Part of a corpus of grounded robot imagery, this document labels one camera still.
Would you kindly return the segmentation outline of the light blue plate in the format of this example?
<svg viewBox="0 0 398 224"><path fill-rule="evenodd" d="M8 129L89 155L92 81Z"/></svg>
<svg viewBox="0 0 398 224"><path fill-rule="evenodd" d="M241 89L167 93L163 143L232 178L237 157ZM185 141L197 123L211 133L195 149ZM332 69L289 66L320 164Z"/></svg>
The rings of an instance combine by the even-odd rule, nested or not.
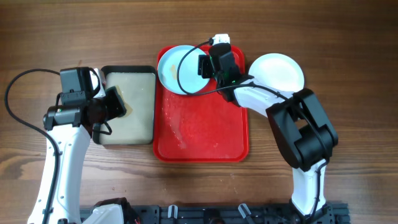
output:
<svg viewBox="0 0 398 224"><path fill-rule="evenodd" d="M161 56L158 63L158 76L161 84L169 91L184 95L177 81L177 69L182 57L193 48L191 45L172 47ZM205 55L201 49L191 52L184 60L179 70L180 84L184 90L196 93L207 86L209 79L198 75L198 56Z"/></svg>

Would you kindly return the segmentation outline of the white plate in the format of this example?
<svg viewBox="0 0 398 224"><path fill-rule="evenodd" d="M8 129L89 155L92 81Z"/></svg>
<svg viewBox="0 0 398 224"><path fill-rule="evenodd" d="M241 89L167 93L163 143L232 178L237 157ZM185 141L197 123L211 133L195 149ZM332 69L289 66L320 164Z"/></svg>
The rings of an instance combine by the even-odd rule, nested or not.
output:
<svg viewBox="0 0 398 224"><path fill-rule="evenodd" d="M305 78L299 64L287 55L265 54L249 67L251 76L261 83L281 91L298 92L305 86Z"/></svg>

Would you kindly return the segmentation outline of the yellow green sponge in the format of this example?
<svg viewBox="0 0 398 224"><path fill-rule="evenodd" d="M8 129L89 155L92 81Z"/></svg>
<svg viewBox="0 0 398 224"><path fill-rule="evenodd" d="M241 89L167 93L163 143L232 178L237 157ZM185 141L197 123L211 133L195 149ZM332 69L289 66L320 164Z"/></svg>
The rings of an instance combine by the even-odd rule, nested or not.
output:
<svg viewBox="0 0 398 224"><path fill-rule="evenodd" d="M129 115L133 112L133 109L132 109L131 106L126 102L126 100L124 99L123 96L120 96L120 98L121 98L121 102L122 102L123 107L124 107L124 114L123 114L122 116L120 116L120 117L121 117L121 118L122 118L122 117L127 117L127 116L129 116Z"/></svg>

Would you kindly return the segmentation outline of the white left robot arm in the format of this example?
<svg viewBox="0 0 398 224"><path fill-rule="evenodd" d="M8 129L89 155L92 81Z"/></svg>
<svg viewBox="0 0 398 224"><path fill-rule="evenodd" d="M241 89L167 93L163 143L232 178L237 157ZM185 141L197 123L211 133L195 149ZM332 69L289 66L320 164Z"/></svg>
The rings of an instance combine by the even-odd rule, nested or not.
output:
<svg viewBox="0 0 398 224"><path fill-rule="evenodd" d="M126 109L115 88L106 89L101 70L60 71L62 92L44 115L47 152L39 194L29 223L80 223L80 184L85 154L93 135Z"/></svg>

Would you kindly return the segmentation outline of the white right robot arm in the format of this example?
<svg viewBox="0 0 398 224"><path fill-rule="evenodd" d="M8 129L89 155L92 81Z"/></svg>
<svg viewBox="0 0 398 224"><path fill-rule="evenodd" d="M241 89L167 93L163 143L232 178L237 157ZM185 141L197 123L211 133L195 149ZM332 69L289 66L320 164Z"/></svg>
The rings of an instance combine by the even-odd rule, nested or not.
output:
<svg viewBox="0 0 398 224"><path fill-rule="evenodd" d="M326 204L326 166L338 135L314 92L304 87L298 63L283 54L265 54L241 73L230 44L213 44L198 58L198 74L213 78L226 101L265 116L282 157L292 167L291 202L306 221Z"/></svg>

